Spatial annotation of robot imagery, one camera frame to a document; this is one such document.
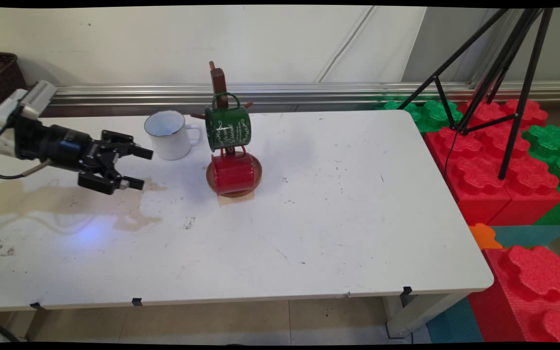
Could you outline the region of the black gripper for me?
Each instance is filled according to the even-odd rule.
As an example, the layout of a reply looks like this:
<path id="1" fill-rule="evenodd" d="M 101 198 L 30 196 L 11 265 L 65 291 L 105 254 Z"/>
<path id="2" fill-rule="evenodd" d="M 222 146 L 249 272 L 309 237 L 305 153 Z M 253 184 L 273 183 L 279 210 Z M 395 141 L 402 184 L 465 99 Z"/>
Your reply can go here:
<path id="1" fill-rule="evenodd" d="M 153 151 L 134 142 L 131 135 L 104 129 L 100 139 L 59 125 L 44 126 L 38 120 L 15 119 L 15 155 L 21 160 L 49 161 L 54 168 L 78 172 L 78 186 L 112 195 L 116 189 L 144 188 L 145 181 L 121 175 L 103 151 L 121 157 L 153 159 Z"/>

